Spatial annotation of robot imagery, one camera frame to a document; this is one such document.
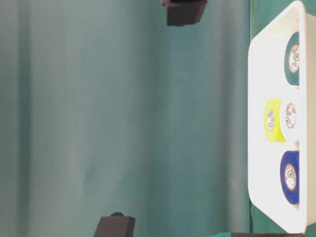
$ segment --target white tray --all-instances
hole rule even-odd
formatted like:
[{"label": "white tray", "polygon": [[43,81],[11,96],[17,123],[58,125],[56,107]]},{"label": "white tray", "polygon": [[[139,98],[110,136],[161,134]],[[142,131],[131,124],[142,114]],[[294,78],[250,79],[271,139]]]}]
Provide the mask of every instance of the white tray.
[{"label": "white tray", "polygon": [[[269,143],[263,118],[269,98],[291,96],[284,73],[290,37],[299,31],[300,204],[291,205],[280,183],[280,161],[293,143]],[[252,41],[248,55],[248,190],[252,203],[289,233],[316,222],[316,17],[294,1]]]}]

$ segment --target black block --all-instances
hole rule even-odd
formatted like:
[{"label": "black block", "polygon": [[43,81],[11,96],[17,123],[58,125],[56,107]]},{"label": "black block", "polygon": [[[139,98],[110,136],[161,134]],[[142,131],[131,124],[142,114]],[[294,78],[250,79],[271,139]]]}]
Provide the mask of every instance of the black block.
[{"label": "black block", "polygon": [[135,218],[114,213],[100,218],[94,237],[133,237]]},{"label": "black block", "polygon": [[167,8],[167,25],[184,26],[199,22],[207,0],[162,0]]}]

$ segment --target white tape roll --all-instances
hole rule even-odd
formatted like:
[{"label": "white tape roll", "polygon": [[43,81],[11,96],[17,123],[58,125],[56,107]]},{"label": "white tape roll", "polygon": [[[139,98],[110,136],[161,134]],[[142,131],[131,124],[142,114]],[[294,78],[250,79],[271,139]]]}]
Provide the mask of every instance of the white tape roll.
[{"label": "white tape roll", "polygon": [[286,142],[296,142],[300,137],[300,97],[299,90],[282,98],[280,124]]}]

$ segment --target teal surface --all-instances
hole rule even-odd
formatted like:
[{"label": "teal surface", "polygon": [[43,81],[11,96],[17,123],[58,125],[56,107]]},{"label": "teal surface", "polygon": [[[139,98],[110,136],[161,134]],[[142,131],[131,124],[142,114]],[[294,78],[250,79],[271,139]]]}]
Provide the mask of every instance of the teal surface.
[{"label": "teal surface", "polygon": [[232,237],[232,233],[230,232],[220,233],[220,234],[214,235],[213,237]]},{"label": "teal surface", "polygon": [[159,1],[0,1],[0,236],[249,231],[249,5],[166,27]]},{"label": "teal surface", "polygon": [[[255,37],[269,24],[292,0],[251,0],[250,1],[250,38]],[[316,1],[303,0],[306,11],[316,15]],[[284,233],[275,222],[262,213],[254,205],[251,206],[251,229],[254,233]],[[306,237],[316,236],[316,225],[308,226]]]}]

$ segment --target black object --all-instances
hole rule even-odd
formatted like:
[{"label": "black object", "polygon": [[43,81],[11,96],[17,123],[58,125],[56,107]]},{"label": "black object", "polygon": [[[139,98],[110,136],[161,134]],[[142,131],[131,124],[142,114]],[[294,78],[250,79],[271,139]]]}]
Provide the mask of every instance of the black object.
[{"label": "black object", "polygon": [[199,22],[207,0],[161,0],[167,8],[167,25],[184,26]]},{"label": "black object", "polygon": [[120,212],[100,218],[94,237],[133,237],[135,218]]},{"label": "black object", "polygon": [[305,237],[304,234],[243,234],[232,233],[232,237]]}]

